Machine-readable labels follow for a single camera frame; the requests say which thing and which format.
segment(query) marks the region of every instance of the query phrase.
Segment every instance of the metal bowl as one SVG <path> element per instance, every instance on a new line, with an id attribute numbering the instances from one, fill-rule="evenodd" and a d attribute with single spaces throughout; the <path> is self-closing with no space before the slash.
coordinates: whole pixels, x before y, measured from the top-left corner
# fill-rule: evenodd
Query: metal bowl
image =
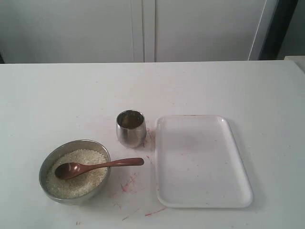
<path id="1" fill-rule="evenodd" d="M 67 204 L 67 205 L 79 205 L 82 202 L 93 197 L 95 194 L 97 194 L 106 185 L 106 183 L 109 179 L 111 169 L 108 167 L 106 176 L 102 180 L 102 182 L 97 187 L 95 187 L 92 191 L 88 192 L 87 194 L 85 194 L 83 196 L 71 198 L 71 199 L 60 199 L 60 198 L 56 198 L 51 193 L 49 193 L 46 189 L 46 177 L 47 177 L 48 171 L 51 169 L 51 167 L 60 157 L 64 156 L 65 154 L 71 153 L 75 150 L 78 150 L 78 149 L 95 150 L 95 151 L 103 154 L 104 157 L 106 158 L 107 162 L 110 162 L 110 156 L 109 156 L 107 149 L 102 144 L 95 142 L 95 141 L 91 141 L 91 140 L 76 140 L 76 141 L 72 141 L 72 142 L 63 144 L 62 146 L 55 149 L 52 153 L 50 153 L 47 156 L 47 158 L 44 160 L 44 162 L 42 163 L 42 165 L 40 167 L 39 182 L 40 182 L 40 186 L 42 187 L 45 194 L 50 199 L 52 199 L 56 202 Z"/>

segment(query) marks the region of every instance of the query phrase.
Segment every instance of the rice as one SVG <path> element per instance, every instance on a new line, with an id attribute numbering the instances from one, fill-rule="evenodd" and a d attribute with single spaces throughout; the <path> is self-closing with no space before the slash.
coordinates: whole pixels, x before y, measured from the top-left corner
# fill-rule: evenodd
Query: rice
<path id="1" fill-rule="evenodd" d="M 47 173 L 46 189 L 56 198 L 76 198 L 87 194 L 97 187 L 105 178 L 107 168 L 98 168 L 69 180 L 55 176 L 55 169 L 61 164 L 76 162 L 84 165 L 106 163 L 103 154 L 94 150 L 79 149 L 59 158 Z"/>

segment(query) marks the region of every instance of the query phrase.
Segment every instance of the white tray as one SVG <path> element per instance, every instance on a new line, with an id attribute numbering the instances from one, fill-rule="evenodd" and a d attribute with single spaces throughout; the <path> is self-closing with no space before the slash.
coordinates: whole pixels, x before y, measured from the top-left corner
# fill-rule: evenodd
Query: white tray
<path id="1" fill-rule="evenodd" d="M 161 117 L 157 196 L 172 208 L 243 208 L 253 193 L 228 122 L 216 115 Z"/>

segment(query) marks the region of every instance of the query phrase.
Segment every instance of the metal cup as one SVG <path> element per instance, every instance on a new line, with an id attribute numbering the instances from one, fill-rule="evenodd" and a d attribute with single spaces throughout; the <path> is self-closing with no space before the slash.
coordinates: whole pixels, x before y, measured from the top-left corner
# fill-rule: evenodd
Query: metal cup
<path id="1" fill-rule="evenodd" d="M 120 113 L 116 118 L 116 135 L 123 146 L 136 148 L 141 145 L 146 137 L 144 115 L 136 110 Z"/>

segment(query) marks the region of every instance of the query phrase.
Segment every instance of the wooden spoon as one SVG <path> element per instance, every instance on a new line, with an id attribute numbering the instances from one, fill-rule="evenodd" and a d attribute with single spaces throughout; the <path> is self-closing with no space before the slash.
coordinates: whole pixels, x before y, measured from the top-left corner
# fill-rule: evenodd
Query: wooden spoon
<path id="1" fill-rule="evenodd" d="M 143 158 L 140 157 L 126 158 L 126 159 L 111 161 L 92 166 L 82 165 L 75 162 L 69 162 L 58 166 L 55 170 L 55 176 L 59 179 L 68 180 L 97 168 L 118 167 L 118 166 L 141 166 L 143 164 L 144 164 L 144 160 Z"/>

